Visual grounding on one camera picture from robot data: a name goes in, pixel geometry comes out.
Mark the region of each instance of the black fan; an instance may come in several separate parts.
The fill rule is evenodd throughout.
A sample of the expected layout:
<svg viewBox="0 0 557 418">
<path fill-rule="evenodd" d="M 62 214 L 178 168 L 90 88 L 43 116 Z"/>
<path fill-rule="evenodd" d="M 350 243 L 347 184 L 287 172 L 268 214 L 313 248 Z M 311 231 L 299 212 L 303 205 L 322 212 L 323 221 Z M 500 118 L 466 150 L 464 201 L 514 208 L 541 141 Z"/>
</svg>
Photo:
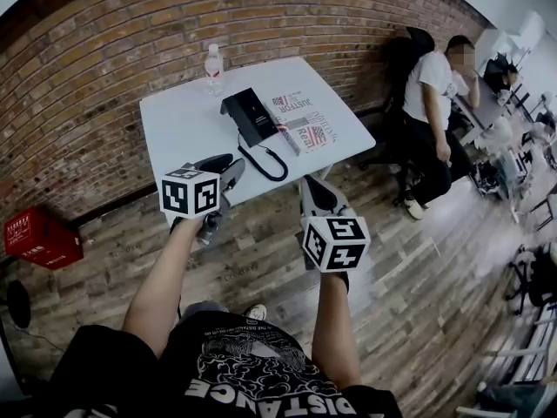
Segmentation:
<svg viewBox="0 0 557 418">
<path fill-rule="evenodd" d="M 31 308 L 27 290 L 19 280 L 8 285 L 6 300 L 0 299 L 0 305 L 7 305 L 10 316 L 16 326 L 27 328 L 31 320 Z"/>
</svg>

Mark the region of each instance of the red box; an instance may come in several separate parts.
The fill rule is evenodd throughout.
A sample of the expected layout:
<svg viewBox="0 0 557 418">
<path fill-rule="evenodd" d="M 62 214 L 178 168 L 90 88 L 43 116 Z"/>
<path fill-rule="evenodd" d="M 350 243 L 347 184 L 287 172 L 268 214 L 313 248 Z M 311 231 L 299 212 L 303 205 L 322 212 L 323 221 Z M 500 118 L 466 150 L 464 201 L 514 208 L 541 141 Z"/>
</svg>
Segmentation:
<svg viewBox="0 0 557 418">
<path fill-rule="evenodd" d="M 84 257 L 77 233 L 38 207 L 7 221 L 3 226 L 3 241 L 7 254 L 52 270 Z"/>
</svg>

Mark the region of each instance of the man's hand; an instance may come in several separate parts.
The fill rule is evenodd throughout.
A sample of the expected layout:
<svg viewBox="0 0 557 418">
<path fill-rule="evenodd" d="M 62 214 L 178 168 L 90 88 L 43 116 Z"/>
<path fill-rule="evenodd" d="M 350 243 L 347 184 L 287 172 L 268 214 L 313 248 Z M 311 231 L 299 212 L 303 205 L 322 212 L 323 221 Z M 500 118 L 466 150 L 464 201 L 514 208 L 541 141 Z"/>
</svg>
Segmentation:
<svg viewBox="0 0 557 418">
<path fill-rule="evenodd" d="M 435 144 L 435 151 L 437 152 L 437 158 L 439 161 L 446 163 L 451 158 L 451 147 L 449 147 L 446 140 L 437 141 Z"/>
</svg>

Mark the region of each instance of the white shoe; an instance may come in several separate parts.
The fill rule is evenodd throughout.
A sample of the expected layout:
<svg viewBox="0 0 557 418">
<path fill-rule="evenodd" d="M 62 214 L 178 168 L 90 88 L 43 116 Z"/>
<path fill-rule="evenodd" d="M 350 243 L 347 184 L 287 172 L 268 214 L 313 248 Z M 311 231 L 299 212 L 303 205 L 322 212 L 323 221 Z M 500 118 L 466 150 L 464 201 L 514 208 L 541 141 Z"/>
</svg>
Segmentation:
<svg viewBox="0 0 557 418">
<path fill-rule="evenodd" d="M 415 199 L 404 199 L 404 206 L 410 216 L 414 219 L 424 218 L 424 209 Z"/>
<path fill-rule="evenodd" d="M 267 317 L 267 308 L 262 303 L 258 303 L 245 310 L 244 316 L 250 319 L 265 320 L 265 317 Z"/>
</svg>

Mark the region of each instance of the black sleeve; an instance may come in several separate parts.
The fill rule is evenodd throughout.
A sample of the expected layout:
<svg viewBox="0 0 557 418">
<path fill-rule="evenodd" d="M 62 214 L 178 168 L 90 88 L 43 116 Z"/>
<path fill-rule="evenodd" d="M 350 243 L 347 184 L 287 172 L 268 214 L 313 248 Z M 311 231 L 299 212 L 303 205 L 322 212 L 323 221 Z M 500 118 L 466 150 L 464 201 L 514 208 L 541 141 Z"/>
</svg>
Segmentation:
<svg viewBox="0 0 557 418">
<path fill-rule="evenodd" d="M 38 412 L 65 416 L 74 409 L 107 404 L 131 412 L 153 395 L 156 367 L 157 357 L 137 336 L 97 325 L 81 327 L 54 371 Z"/>
<path fill-rule="evenodd" d="M 368 386 L 351 386 L 340 392 L 350 402 L 358 415 L 384 415 L 385 418 L 402 418 L 394 395 L 388 390 Z"/>
</svg>

